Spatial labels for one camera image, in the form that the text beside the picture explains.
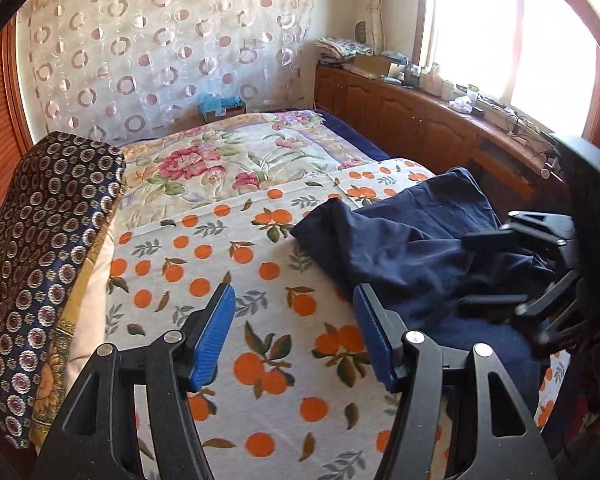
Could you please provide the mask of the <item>navy blue printed t-shirt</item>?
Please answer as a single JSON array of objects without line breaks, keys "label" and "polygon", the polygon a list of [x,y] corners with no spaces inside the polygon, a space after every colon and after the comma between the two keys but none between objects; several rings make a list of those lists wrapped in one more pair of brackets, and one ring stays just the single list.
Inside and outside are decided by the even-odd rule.
[{"label": "navy blue printed t-shirt", "polygon": [[360,209],[328,200],[291,234],[344,296],[367,283],[407,327],[442,346],[490,344],[534,411],[541,364],[524,336],[512,326],[458,312],[467,295],[536,297],[554,280],[553,270],[533,252],[471,252],[460,241],[499,226],[471,173],[456,167]]}]

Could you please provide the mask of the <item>gold yellow folded cloth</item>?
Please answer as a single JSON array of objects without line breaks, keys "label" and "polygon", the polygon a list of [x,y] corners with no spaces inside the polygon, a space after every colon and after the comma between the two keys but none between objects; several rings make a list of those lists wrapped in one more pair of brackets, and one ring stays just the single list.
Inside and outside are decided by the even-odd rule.
[{"label": "gold yellow folded cloth", "polygon": [[114,237],[114,228],[105,226],[96,237],[94,246],[90,249],[83,263],[82,269],[76,278],[68,301],[56,323],[52,333],[50,353],[44,363],[41,380],[33,407],[32,425],[29,439],[33,446],[42,448],[45,438],[50,431],[50,426],[59,412],[62,402],[70,390],[66,388],[66,368],[69,356],[69,347],[73,341],[76,322],[78,322],[80,305],[85,294],[86,284],[90,279],[94,263],[102,249],[105,235],[111,233]]}]

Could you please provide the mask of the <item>long wooden side cabinet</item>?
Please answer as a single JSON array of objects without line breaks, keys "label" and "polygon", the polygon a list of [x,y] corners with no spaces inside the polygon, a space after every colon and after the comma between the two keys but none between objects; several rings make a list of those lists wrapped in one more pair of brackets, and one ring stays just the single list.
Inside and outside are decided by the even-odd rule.
[{"label": "long wooden side cabinet", "polygon": [[541,177],[544,144],[532,148],[530,141],[457,113],[424,92],[320,64],[314,104],[392,157],[411,159],[435,174],[469,169],[500,217],[514,209],[570,213],[565,185]]}]

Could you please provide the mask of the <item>orange fruit print cloth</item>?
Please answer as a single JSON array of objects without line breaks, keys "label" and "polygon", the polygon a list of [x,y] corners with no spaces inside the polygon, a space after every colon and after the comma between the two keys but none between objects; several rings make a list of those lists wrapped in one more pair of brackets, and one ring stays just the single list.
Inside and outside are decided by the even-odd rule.
[{"label": "orange fruit print cloth", "polygon": [[170,158],[125,169],[105,335],[120,349],[181,327],[230,284],[236,311],[219,374],[189,396],[219,479],[369,479],[399,399],[378,382],[344,292],[321,267],[318,232],[292,228],[328,200],[396,207],[452,228],[467,191],[482,224],[495,214],[467,171],[433,174],[406,159],[299,169],[260,183],[227,164],[179,177]]}]

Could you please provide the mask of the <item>crumpled plastic bag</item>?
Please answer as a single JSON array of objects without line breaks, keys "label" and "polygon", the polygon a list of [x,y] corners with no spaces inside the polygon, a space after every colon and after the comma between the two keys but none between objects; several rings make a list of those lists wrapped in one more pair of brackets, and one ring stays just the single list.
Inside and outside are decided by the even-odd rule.
[{"label": "crumpled plastic bag", "polygon": [[449,107],[457,113],[470,115],[474,109],[474,103],[469,96],[458,96],[456,99],[449,102]]}]

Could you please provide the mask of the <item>pink bottle on sill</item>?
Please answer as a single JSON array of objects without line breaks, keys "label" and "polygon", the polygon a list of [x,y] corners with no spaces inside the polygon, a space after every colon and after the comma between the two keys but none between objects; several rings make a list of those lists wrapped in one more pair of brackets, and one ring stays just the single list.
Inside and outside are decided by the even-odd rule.
[{"label": "pink bottle on sill", "polygon": [[430,96],[442,96],[443,79],[440,76],[438,63],[432,63],[428,70],[420,74],[420,88]]}]

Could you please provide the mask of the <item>dark circle patterned folded cloth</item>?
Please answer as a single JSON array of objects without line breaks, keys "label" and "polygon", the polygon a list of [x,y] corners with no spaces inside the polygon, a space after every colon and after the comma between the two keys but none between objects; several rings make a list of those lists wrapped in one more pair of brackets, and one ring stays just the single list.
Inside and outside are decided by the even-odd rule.
[{"label": "dark circle patterned folded cloth", "polygon": [[122,151],[53,132],[18,164],[0,208],[0,433],[29,439],[52,333],[124,193]]}]

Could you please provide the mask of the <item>cardboard box on cabinet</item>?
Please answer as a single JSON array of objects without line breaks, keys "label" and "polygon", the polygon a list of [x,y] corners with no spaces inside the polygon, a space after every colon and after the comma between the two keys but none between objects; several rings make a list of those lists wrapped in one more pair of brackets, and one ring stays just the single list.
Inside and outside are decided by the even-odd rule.
[{"label": "cardboard box on cabinet", "polygon": [[393,62],[385,56],[363,53],[355,55],[353,66],[377,78],[399,78],[400,73],[403,73],[405,68],[404,64]]}]

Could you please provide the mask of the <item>navy blue bed sheet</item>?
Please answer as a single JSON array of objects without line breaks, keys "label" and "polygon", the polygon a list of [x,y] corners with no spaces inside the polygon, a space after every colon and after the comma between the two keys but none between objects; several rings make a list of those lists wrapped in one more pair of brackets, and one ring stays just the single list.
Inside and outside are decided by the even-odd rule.
[{"label": "navy blue bed sheet", "polygon": [[332,130],[337,136],[348,141],[369,158],[376,160],[376,162],[382,162],[383,160],[388,160],[390,158],[385,151],[378,148],[378,146],[373,144],[370,139],[367,139],[366,136],[358,133],[355,128],[351,127],[335,115],[325,112],[324,110],[318,110],[316,114],[324,119],[324,125],[329,128],[329,130]]}]

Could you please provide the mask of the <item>floral bed blanket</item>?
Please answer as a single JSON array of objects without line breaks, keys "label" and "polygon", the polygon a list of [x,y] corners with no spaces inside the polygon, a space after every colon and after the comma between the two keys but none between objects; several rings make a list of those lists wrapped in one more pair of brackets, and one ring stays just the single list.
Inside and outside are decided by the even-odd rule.
[{"label": "floral bed blanket", "polygon": [[240,114],[122,148],[120,231],[234,196],[366,165],[373,159],[324,125],[317,110]]}]

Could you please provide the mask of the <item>folded patterned fabric stack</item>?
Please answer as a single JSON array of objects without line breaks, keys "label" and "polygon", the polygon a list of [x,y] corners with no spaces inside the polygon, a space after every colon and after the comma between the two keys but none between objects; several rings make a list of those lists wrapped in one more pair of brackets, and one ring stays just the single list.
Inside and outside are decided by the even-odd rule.
[{"label": "folded patterned fabric stack", "polygon": [[358,54],[369,55],[373,49],[366,44],[337,37],[322,37],[316,40],[318,59],[327,64],[341,64]]}]

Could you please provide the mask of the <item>teal box at headboard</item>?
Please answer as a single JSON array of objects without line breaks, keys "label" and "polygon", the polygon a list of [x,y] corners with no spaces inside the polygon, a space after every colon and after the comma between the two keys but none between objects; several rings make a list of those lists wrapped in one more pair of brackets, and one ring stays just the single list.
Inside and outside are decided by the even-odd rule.
[{"label": "teal box at headboard", "polygon": [[205,124],[221,120],[223,117],[244,114],[246,104],[240,96],[215,96],[203,93],[198,99],[198,110]]}]

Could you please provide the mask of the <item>pink circle sheer curtain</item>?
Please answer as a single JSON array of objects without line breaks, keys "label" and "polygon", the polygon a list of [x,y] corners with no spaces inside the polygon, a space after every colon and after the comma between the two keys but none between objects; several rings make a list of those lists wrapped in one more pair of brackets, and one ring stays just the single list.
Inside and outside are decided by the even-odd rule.
[{"label": "pink circle sheer curtain", "polygon": [[28,0],[17,16],[30,133],[125,144],[191,124],[207,98],[297,105],[314,0]]}]

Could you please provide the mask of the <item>window with wooden frame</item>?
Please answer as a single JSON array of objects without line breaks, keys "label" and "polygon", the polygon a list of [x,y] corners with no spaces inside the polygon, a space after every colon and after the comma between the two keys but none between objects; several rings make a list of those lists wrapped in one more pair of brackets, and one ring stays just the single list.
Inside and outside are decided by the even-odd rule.
[{"label": "window with wooden frame", "polygon": [[600,148],[600,43],[570,0],[417,0],[413,55]]}]

